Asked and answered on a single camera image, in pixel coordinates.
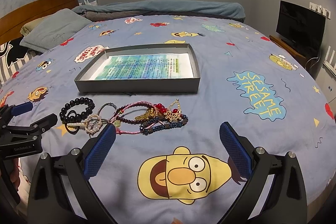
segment pillow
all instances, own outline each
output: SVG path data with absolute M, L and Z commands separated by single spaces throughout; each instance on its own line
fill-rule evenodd
M 6 80 L 16 76 L 16 72 L 36 53 L 20 46 L 22 37 L 0 45 L 0 81 L 3 85 Z
M 89 23 L 92 21 L 69 9 L 63 9 L 44 19 L 21 40 L 20 45 L 46 52 L 68 40 Z
M 20 30 L 20 34 L 26 37 L 37 25 L 39 25 L 42 22 L 42 20 L 46 19 L 49 16 L 41 17 L 41 18 L 38 18 L 31 22 L 26 23 L 25 25 L 22 26 Z

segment orange cartoon nose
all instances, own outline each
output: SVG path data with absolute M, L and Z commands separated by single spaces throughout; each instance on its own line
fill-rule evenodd
M 195 178 L 196 174 L 189 168 L 175 168 L 168 173 L 168 180 L 175 185 L 190 184 Z

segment television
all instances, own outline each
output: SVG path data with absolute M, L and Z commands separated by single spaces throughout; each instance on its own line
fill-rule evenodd
M 280 2 L 277 33 L 286 44 L 306 58 L 317 57 L 324 35 L 326 18 L 313 10 Z

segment open box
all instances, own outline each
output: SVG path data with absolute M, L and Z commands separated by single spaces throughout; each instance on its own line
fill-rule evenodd
M 168 79 L 93 80 L 94 75 L 97 74 L 97 70 L 100 70 L 106 61 L 112 56 L 157 54 L 188 54 L 187 57 L 189 57 L 191 66 L 191 77 Z M 109 48 L 102 51 L 76 76 L 75 83 L 80 92 L 91 93 L 197 93 L 200 79 L 201 77 L 197 59 L 190 44 L 149 44 Z

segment bed sheet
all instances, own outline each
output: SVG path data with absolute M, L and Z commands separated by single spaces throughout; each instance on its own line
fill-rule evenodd
M 233 20 L 168 15 L 136 19 L 91 23 L 25 64 L 0 90 L 1 103 L 31 101 L 34 107 L 14 117 L 10 124 L 27 126 L 50 113 L 58 115 L 65 103 L 82 96 L 94 100 L 95 111 L 106 102 L 124 106 L 146 100 L 169 106 L 179 98 L 182 113 L 189 117 L 186 126 L 148 136 L 118 135 L 98 175 L 90 179 L 98 197 L 120 224 L 171 223 L 174 218 L 183 223 L 217 223 L 244 184 L 228 167 L 228 154 L 219 141 L 219 127 L 224 121 L 269 153 L 294 151 L 308 203 L 324 190 L 335 171 L 335 121 L 313 78 L 285 50 L 257 30 Z M 164 42 L 192 45 L 201 74 L 198 94 L 78 92 L 75 76 L 100 50 Z M 142 113 L 144 109 L 139 108 L 126 118 Z M 101 113 L 104 118 L 112 114 L 113 109 L 108 107 Z M 138 130 L 130 124 L 120 128 Z M 43 134 L 42 146 L 45 152 L 58 156 L 82 147 L 87 140 L 84 131 L 71 135 L 58 121 Z M 21 159 L 28 180 L 38 158 Z M 156 165 L 164 159 L 169 164 Z M 181 172 L 169 176 L 169 171 L 176 168 L 182 168 Z M 162 180 L 151 182 L 152 171 Z M 175 181 L 185 177 L 190 181 Z M 75 212 L 83 216 L 73 193 L 68 195 Z

